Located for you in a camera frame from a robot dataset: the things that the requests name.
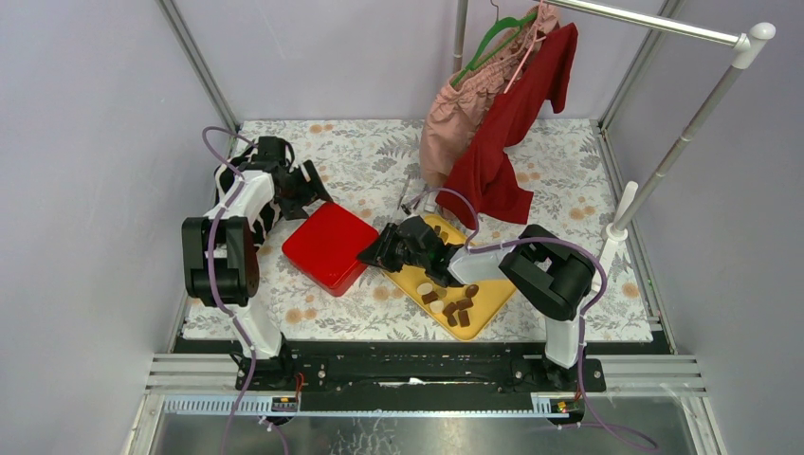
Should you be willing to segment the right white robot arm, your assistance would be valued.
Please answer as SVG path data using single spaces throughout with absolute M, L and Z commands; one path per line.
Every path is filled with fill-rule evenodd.
M 539 225 L 529 225 L 518 238 L 498 244 L 451 244 L 422 217 L 410 216 L 388 224 L 356 257 L 392 273 L 417 267 L 443 287 L 509 281 L 547 319 L 547 384 L 566 391 L 580 379 L 584 320 L 608 285 L 602 263 L 583 247 Z

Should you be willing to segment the red box lid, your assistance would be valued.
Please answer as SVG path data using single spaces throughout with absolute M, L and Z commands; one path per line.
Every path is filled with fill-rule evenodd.
M 283 255 L 333 297 L 344 295 L 366 269 L 357 255 L 378 238 L 375 228 L 326 202 L 283 243 Z

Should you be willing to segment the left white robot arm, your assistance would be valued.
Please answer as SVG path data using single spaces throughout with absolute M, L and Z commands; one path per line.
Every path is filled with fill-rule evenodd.
M 254 301 L 257 253 L 278 222 L 306 219 L 307 207 L 332 198 L 313 162 L 298 162 L 291 143 L 277 136 L 261 136 L 240 155 L 223 158 L 213 176 L 214 206 L 181 227 L 186 290 L 228 317 L 245 357 L 261 360 L 258 377 L 280 390 L 295 367 L 280 355 L 280 328 Z

